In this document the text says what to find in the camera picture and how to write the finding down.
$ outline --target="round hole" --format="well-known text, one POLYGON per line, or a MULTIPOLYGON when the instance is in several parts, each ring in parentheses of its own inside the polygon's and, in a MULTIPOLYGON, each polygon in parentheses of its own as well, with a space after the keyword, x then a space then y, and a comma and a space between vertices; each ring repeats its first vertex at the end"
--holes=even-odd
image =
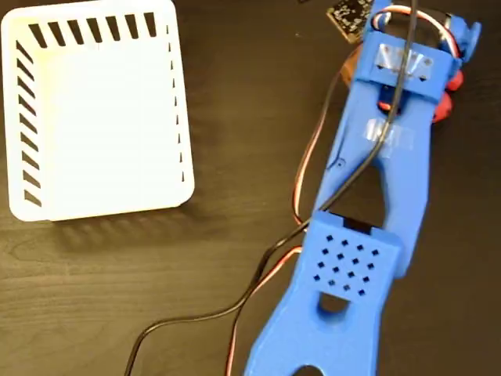
POLYGON ((293 376, 323 376, 323 373, 317 367, 304 366, 298 369, 293 376))

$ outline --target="slotted opening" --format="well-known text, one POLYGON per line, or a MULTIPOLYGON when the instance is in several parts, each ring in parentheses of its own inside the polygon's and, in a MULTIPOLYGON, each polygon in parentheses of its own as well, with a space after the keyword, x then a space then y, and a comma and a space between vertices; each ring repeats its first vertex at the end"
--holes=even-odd
POLYGON ((17 85, 21 87, 31 98, 35 99, 34 97, 34 92, 31 90, 28 85, 24 83, 24 81, 21 79, 21 77, 17 78, 17 85))
POLYGON ((34 81, 33 74, 24 66, 21 60, 17 60, 17 67, 23 71, 23 73, 28 76, 32 81, 34 81))
POLYGON ((127 21, 128 30, 131 33, 132 39, 139 38, 138 24, 135 21, 135 15, 134 14, 126 14, 125 20, 127 21))
POLYGON ((31 33, 33 34, 34 38, 37 40, 37 43, 40 47, 43 49, 47 48, 47 42, 45 41, 44 35, 41 32, 40 25, 33 23, 31 25, 28 25, 28 27, 31 30, 31 33))
POLYGON ((349 305, 349 301, 334 295, 321 293, 318 310, 322 317, 329 318, 331 315, 343 313, 349 305))
POLYGON ((155 25, 155 13, 149 12, 144 13, 144 19, 146 20, 146 26, 148 27, 148 32, 151 37, 157 36, 157 26, 155 25))
POLYGON ((24 49, 24 47, 18 41, 16 41, 16 49, 19 52, 21 52, 24 55, 24 57, 28 59, 30 63, 33 63, 33 59, 31 58, 30 54, 27 52, 26 49, 24 49))
POLYGON ((35 204, 39 207, 41 207, 41 202, 39 199, 37 199, 33 194, 28 192, 27 190, 24 191, 24 200, 30 201, 32 204, 35 204))
POLYGON ((23 161, 28 163, 31 167, 36 168, 37 170, 40 169, 40 165, 24 152, 23 152, 23 161))
POLYGON ((118 22, 115 16, 106 17, 106 22, 110 28, 110 33, 115 41, 120 41, 120 31, 118 30, 118 22))
POLYGON ((38 146, 31 139, 21 132, 21 142, 26 143, 31 149, 38 152, 38 146))
POLYGON ((57 44, 61 47, 64 47, 66 45, 66 42, 64 41, 63 32, 61 31, 59 24, 57 22, 49 22, 49 29, 54 34, 54 38, 57 40, 57 44))
POLYGON ((304 366, 294 372, 292 376, 323 376, 323 373, 317 367, 304 366))
POLYGON ((22 96, 19 96, 19 104, 24 108, 26 108, 28 111, 30 111, 34 116, 37 116, 37 113, 35 112, 34 108, 30 106, 22 96))
POLYGON ((103 43, 103 37, 101 36, 101 31, 99 30, 99 25, 96 18, 87 19, 88 28, 91 30, 94 40, 98 43, 103 43))
POLYGON ((19 123, 26 126, 26 128, 30 129, 33 133, 38 134, 38 130, 22 114, 19 114, 19 123))
POLYGON ((41 188, 40 182, 36 180, 33 176, 28 174, 26 171, 23 171, 23 180, 29 182, 30 184, 36 186, 37 188, 41 188))
POLYGON ((75 38, 75 41, 79 45, 83 45, 84 44, 84 37, 81 34, 80 25, 78 24, 78 21, 76 21, 76 20, 69 20, 68 21, 68 26, 70 27, 71 34, 73 34, 73 36, 75 38))

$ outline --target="black cable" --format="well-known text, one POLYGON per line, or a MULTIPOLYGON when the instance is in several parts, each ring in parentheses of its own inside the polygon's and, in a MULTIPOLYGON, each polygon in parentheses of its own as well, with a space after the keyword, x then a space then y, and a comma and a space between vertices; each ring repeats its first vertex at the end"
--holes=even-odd
MULTIPOLYGON (((336 202, 347 190, 348 188, 353 184, 353 182, 360 177, 360 175, 366 170, 366 168, 372 163, 374 158, 378 155, 380 152, 381 148, 384 145, 384 141, 386 139, 386 136, 391 128, 391 123, 395 119, 397 112, 398 112, 398 104, 400 103, 400 99, 402 97, 402 91, 403 91, 403 85, 404 85, 404 80, 406 76, 406 68, 407 68, 407 63, 409 61, 409 52, 410 52, 410 47, 411 44, 413 43, 414 39, 414 34, 416 31, 416 24, 417 24, 417 0, 412 0, 411 1, 411 14, 410 14, 410 21, 409 21, 409 30, 407 32, 407 38, 405 40, 405 47, 404 47, 404 52, 402 56, 402 64, 400 66, 400 70, 398 72, 398 78, 397 78, 397 85, 395 86, 395 94, 393 95, 393 101, 390 109, 390 113, 388 114, 387 120, 384 123, 383 128, 381 129, 381 134, 379 138, 376 141, 376 144, 374 145, 374 148, 371 150, 367 158, 360 164, 360 166, 357 167, 357 169, 351 174, 351 176, 343 183, 343 185, 337 190, 332 197, 327 200, 325 204, 323 204, 319 210, 321 211, 326 211, 328 210, 334 202, 336 202)), ((297 235, 302 233, 310 224, 311 222, 311 217, 303 221, 299 226, 297 226, 293 231, 285 235, 284 237, 280 238, 277 242, 274 243, 271 247, 269 247, 265 253, 263 254, 261 261, 258 264, 258 267, 256 271, 254 272, 254 275, 252 277, 252 280, 249 283, 249 286, 247 287, 246 291, 243 293, 243 295, 238 299, 235 303, 230 305, 227 308, 220 309, 218 311, 214 311, 213 313, 206 313, 203 315, 196 315, 196 316, 182 316, 182 317, 177 317, 177 318, 171 318, 171 319, 166 319, 166 320, 159 320, 151 325, 149 325, 145 330, 141 332, 141 334, 137 337, 135 340, 135 343, 132 347, 131 354, 128 358, 128 363, 127 367, 125 369, 124 376, 131 376, 132 374, 132 368, 134 367, 134 362, 135 358, 138 355, 139 347, 142 344, 142 341, 151 334, 153 331, 165 327, 167 325, 172 325, 172 324, 184 324, 184 323, 199 323, 201 321, 207 321, 207 320, 213 320, 213 319, 218 319, 220 317, 224 317, 226 315, 229 315, 230 313, 233 313, 240 309, 249 299, 249 297, 252 294, 252 291, 256 288, 256 286, 259 284, 259 280, 261 279, 265 267, 268 264, 269 259, 275 254, 276 251, 278 251, 285 243, 288 241, 292 240, 295 238, 297 235)))

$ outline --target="red wire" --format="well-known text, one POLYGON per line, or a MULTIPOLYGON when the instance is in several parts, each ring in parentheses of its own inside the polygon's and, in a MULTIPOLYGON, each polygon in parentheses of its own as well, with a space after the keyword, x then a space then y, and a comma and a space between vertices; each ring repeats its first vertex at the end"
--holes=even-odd
MULTIPOLYGON (((290 249, 282 258, 270 269, 270 271, 261 279, 261 282, 256 286, 256 288, 250 293, 250 297, 252 297, 256 292, 261 289, 265 284, 267 284, 281 269, 282 267, 287 263, 287 261, 290 260, 290 258, 293 255, 301 253, 301 247, 294 247, 290 249)), ((228 354, 228 360, 226 362, 226 376, 231 376, 232 373, 232 367, 233 367, 233 358, 235 356, 235 344, 236 344, 236 330, 237 330, 237 324, 238 324, 238 317, 237 320, 235 320, 235 324, 233 325, 232 329, 232 339, 229 345, 229 354, 228 354)))

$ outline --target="ventilation hole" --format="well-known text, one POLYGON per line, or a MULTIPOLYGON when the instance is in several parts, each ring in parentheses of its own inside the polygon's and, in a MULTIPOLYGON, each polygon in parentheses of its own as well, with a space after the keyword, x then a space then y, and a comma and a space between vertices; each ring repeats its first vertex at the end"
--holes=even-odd
POLYGON ((99 31, 99 25, 96 18, 87 19, 88 28, 91 29, 92 36, 94 40, 98 43, 103 43, 103 37, 101 36, 101 31, 99 31))
POLYGON ((57 40, 57 44, 61 47, 66 45, 64 41, 63 33, 61 32, 61 28, 57 22, 49 22, 49 29, 54 34, 54 38, 57 40))
POLYGON ((24 108, 26 108, 28 111, 30 111, 34 116, 37 116, 37 113, 35 112, 35 110, 33 109, 32 106, 30 106, 26 100, 24 100, 24 98, 22 96, 19 96, 19 104, 21 106, 23 106, 24 108))
POLYGON ((23 180, 25 182, 29 182, 33 186, 36 186, 37 188, 41 188, 41 184, 38 180, 36 180, 33 176, 28 174, 26 171, 23 171, 23 180))
POLYGON ((31 159, 31 157, 24 152, 23 152, 23 161, 28 163, 29 165, 31 165, 33 168, 36 168, 37 170, 40 169, 40 165, 37 162, 35 162, 33 159, 31 159))
POLYGON ((84 44, 84 37, 82 37, 82 35, 81 35, 80 25, 78 24, 78 21, 69 20, 68 26, 70 27, 71 34, 73 34, 73 36, 75 37, 75 41, 79 45, 83 45, 84 44))
POLYGON ((323 376, 323 373, 317 367, 304 366, 294 372, 292 376, 323 376))
POLYGON ((41 202, 27 190, 24 191, 24 200, 30 201, 32 204, 35 204, 41 208, 41 202))
POLYGON ((24 66, 21 60, 17 60, 17 67, 23 71, 23 73, 28 76, 32 81, 34 81, 33 74, 24 66))
POLYGON ((126 14, 125 20, 127 21, 128 30, 131 32, 132 39, 139 38, 138 24, 135 22, 135 16, 133 14, 126 14))
POLYGON ((44 35, 41 32, 40 25, 33 23, 32 25, 28 25, 31 32, 33 33, 34 38, 37 40, 38 45, 43 49, 47 48, 47 42, 44 39, 44 35))
POLYGON ((31 96, 31 98, 35 99, 33 90, 31 90, 31 89, 28 87, 28 85, 26 85, 26 84, 24 83, 24 81, 21 79, 21 77, 18 77, 18 78, 17 78, 17 85, 18 85, 20 88, 22 88, 22 89, 23 89, 26 93, 28 93, 28 94, 31 96))
POLYGON ((30 129, 33 133, 38 134, 37 129, 32 125, 22 114, 19 114, 19 123, 25 125, 26 128, 30 129))
POLYGON ((113 39, 115 41, 120 41, 120 31, 118 30, 117 18, 115 16, 106 17, 106 22, 108 23, 113 39))
POLYGON ((144 19, 146 20, 146 26, 150 32, 150 37, 157 36, 157 28, 155 26, 155 13, 144 13, 144 19))
POLYGON ((22 132, 21 132, 21 142, 26 143, 31 149, 38 152, 38 146, 22 132))
POLYGON ((23 54, 24 57, 28 59, 30 63, 33 63, 33 59, 31 58, 30 54, 24 49, 24 47, 16 41, 16 49, 23 54))

